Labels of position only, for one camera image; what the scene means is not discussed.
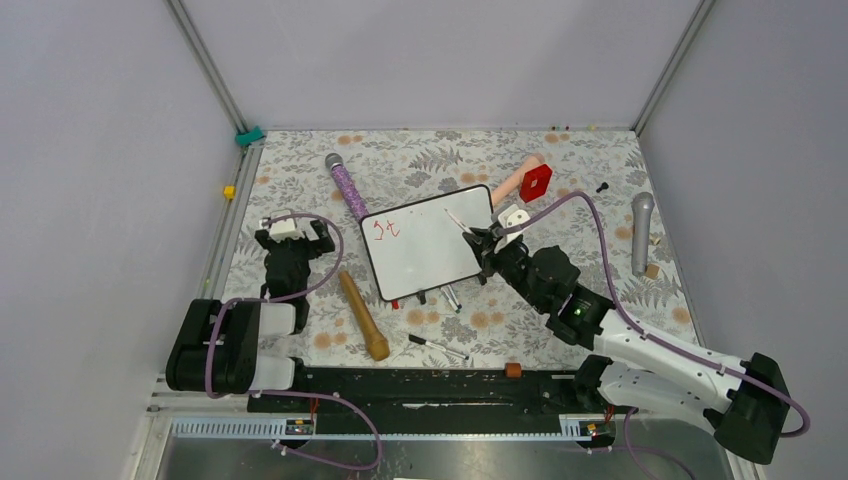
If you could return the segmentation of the white whiteboard black frame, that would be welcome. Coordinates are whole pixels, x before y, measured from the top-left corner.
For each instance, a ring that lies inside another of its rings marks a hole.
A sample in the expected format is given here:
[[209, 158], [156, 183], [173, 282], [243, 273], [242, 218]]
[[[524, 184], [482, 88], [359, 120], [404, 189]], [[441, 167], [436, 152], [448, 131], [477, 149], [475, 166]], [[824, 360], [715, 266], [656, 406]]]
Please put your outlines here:
[[480, 267], [448, 217], [485, 228], [493, 212], [483, 184], [399, 205], [359, 221], [381, 300], [391, 302], [476, 276]]

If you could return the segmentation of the red capped whiteboard marker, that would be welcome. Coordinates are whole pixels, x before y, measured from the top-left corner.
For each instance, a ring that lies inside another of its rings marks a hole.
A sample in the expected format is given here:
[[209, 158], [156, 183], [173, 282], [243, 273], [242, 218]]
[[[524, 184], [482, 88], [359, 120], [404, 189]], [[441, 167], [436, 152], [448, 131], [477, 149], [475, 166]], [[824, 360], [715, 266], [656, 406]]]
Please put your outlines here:
[[458, 217], [453, 215], [448, 209], [444, 209], [448, 217], [455, 223], [464, 233], [473, 234], [471, 229], [466, 226]]

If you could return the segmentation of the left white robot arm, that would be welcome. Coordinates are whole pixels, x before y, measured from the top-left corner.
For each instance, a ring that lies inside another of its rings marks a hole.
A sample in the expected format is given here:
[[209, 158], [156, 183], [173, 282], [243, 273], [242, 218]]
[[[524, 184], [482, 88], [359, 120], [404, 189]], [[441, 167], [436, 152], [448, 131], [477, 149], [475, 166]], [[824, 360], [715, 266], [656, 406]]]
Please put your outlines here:
[[310, 385], [294, 373], [295, 362], [278, 365], [262, 362], [262, 335], [290, 335], [307, 323], [307, 295], [326, 283], [326, 274], [309, 286], [310, 262], [336, 250], [331, 222], [316, 215], [306, 217], [316, 237], [310, 239], [294, 217], [275, 223], [267, 219], [254, 233], [265, 250], [265, 280], [257, 298], [223, 302], [198, 298], [187, 310], [169, 355], [165, 378], [172, 390], [206, 392], [217, 397], [272, 389], [272, 398], [288, 411], [309, 401]]

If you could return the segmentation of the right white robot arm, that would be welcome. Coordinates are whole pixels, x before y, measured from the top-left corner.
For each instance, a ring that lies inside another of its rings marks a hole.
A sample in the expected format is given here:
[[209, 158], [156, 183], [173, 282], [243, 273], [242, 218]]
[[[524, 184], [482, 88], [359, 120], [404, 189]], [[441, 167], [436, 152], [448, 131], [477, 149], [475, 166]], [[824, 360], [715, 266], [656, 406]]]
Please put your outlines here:
[[463, 239], [482, 269], [499, 275], [564, 343], [590, 351], [573, 386], [575, 402], [659, 409], [708, 433], [726, 450], [760, 465], [773, 461], [789, 413], [778, 363], [708, 351], [627, 318], [623, 307], [578, 281], [579, 269], [557, 246], [529, 252], [520, 238], [500, 247], [494, 230]]

